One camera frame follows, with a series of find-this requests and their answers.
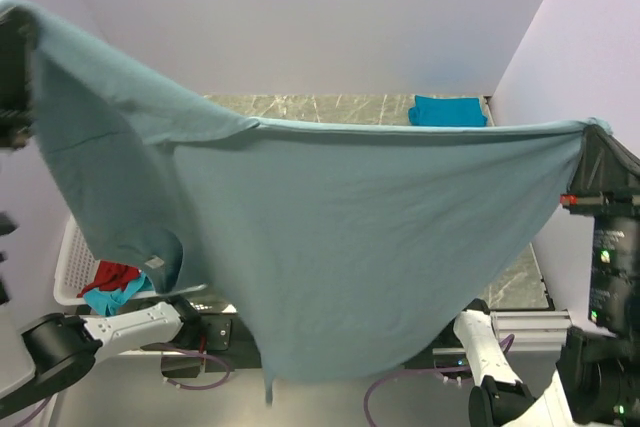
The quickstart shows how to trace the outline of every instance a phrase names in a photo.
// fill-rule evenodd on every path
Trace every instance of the blue towel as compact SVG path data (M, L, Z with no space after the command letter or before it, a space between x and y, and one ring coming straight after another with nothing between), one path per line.
M116 315L118 309L133 297L134 294L151 290L152 288L149 277L147 277L144 272L141 272L140 277L129 282L124 290L116 289L112 292L104 292L96 288L84 294L83 298L87 305L98 314L104 317L110 317Z
M0 12L14 5L38 23L38 145L89 248L158 293L209 284L251 330L267 387L423 350L557 209L584 129L608 129L244 117L37 6Z
M486 127L478 98L434 99L416 95L416 105L409 109L411 125L427 127Z

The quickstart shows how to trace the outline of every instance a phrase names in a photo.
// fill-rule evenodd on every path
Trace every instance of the white plastic basket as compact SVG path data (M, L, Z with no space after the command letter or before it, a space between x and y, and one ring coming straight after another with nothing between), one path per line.
M61 305L84 305L86 302L77 295L82 289L93 282L98 270L99 261L93 257L84 240L78 224L73 216L69 218L62 237L62 246L58 256L58 265L53 282L53 297ZM194 292L203 289L200 285L181 293ZM147 299L156 297L153 291L139 292L132 299Z

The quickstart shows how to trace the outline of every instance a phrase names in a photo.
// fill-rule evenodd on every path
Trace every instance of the purple cable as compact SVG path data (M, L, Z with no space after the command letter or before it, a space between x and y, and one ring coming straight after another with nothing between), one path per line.
M184 354L187 357L196 357L198 359L211 360L212 362L215 362L216 364L221 365L225 370L225 373L222 379L218 380L217 382L214 382L213 384L185 385L185 384L181 384L180 382L176 382L173 379L167 379L167 383L171 385L174 385L184 390L209 390L209 389L215 389L216 387L220 387L227 380L229 380L229 377L231 376L231 366L219 357L216 357L214 355L209 355L209 354L201 354L200 352L193 352L191 350L178 349L177 347L173 347L169 344L161 344L160 347L162 347L162 349L164 350L169 350L171 352L178 352L180 354Z
M46 399L44 399L44 401L36 408L36 410L31 412L25 419L22 419L20 422L18 422L13 427L24 427L25 425L28 425L29 422L31 422L38 415L40 415L40 412L42 412L44 410L44 408L47 406L47 404L50 401L51 401L51 397L47 397Z
M515 340L515 336L513 334L509 334L504 340L500 342L500 347L504 349L505 354L509 352L509 349L511 349L511 346L513 345L514 340ZM468 372L469 370L470 370L469 366L445 367L442 369L433 368L433 369L420 369L420 370L400 370L397 372L391 372L390 374L385 375L381 379L376 380L367 389L367 392L364 394L364 399L362 401L362 407L364 408L364 416L367 418L369 427L378 427L378 424L376 424L375 421L373 420L373 417L371 416L371 411L369 410L369 399L371 399L371 395L378 387L388 382L389 380L397 379L399 377L409 377L414 375L448 374L452 372Z

